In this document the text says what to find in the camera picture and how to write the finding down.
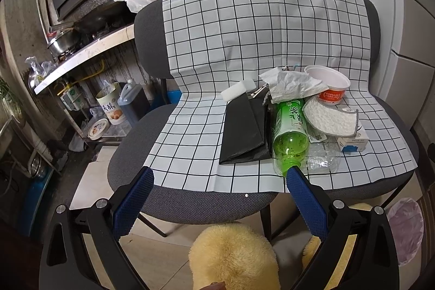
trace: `blue gripper pad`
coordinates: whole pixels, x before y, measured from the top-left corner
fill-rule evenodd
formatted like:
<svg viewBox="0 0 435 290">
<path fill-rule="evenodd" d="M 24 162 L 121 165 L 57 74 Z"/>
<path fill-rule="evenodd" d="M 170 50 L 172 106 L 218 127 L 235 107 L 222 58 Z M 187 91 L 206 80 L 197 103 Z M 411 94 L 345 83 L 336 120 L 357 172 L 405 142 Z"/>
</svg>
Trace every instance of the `blue gripper pad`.
<svg viewBox="0 0 435 290">
<path fill-rule="evenodd" d="M 328 235 L 328 218 L 325 210 L 307 185 L 309 182 L 299 175 L 295 167 L 288 170 L 286 180 L 287 188 L 308 229 L 314 236 L 324 241 Z"/>
<path fill-rule="evenodd" d="M 127 193 L 113 214 L 112 233 L 115 240 L 128 235 L 154 186 L 154 173 L 146 167 L 142 176 Z"/>
</svg>

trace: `white grid tablecloth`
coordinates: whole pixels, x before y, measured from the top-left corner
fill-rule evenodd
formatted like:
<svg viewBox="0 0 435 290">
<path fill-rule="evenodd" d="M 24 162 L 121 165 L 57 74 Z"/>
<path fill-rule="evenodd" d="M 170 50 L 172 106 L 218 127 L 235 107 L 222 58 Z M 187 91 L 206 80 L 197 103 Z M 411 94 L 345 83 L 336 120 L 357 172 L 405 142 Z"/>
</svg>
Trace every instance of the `white grid tablecloth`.
<svg viewBox="0 0 435 290">
<path fill-rule="evenodd" d="M 271 160 L 219 165 L 225 102 L 219 92 L 273 67 L 317 64 L 351 87 L 338 107 L 359 110 L 370 142 L 337 171 L 310 174 L 324 189 L 359 186 L 416 168 L 410 149 L 368 92 L 370 31 L 363 0 L 163 0 L 171 74 L 182 97 L 144 165 L 155 184 L 217 192 L 288 192 Z"/>
</svg>

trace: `green plastic bottle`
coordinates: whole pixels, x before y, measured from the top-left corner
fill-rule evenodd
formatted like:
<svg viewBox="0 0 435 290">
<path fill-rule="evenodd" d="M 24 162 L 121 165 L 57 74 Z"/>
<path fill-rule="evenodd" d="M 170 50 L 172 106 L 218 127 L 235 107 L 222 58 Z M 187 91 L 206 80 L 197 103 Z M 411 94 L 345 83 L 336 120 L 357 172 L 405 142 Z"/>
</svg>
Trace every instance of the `green plastic bottle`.
<svg viewBox="0 0 435 290">
<path fill-rule="evenodd" d="M 310 145 L 305 117 L 302 113 L 303 99 L 278 104 L 273 149 L 278 167 L 286 177 L 292 166 L 301 167 Z"/>
</svg>

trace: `blue oil jug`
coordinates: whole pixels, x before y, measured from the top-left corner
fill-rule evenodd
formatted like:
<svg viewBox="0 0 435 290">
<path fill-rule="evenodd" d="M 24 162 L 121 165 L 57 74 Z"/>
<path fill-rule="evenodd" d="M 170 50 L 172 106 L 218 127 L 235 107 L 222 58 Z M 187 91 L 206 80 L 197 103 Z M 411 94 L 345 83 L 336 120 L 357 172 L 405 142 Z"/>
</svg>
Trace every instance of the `blue oil jug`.
<svg viewBox="0 0 435 290">
<path fill-rule="evenodd" d="M 127 116 L 127 120 L 134 127 L 139 120 L 144 117 L 150 109 L 150 103 L 145 95 L 142 85 L 129 79 L 121 91 L 118 105 L 122 112 Z"/>
</svg>

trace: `pink garbage bag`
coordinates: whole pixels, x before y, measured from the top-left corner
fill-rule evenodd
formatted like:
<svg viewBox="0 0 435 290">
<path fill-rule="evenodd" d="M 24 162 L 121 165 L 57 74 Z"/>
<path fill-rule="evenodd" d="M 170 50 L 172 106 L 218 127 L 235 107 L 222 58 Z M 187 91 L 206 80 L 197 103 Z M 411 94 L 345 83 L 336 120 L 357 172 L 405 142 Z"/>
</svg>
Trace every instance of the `pink garbage bag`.
<svg viewBox="0 0 435 290">
<path fill-rule="evenodd" d="M 393 234 L 399 267 L 402 267 L 415 257 L 421 246 L 425 230 L 423 214 L 414 199 L 402 198 L 388 209 L 387 219 Z"/>
</svg>

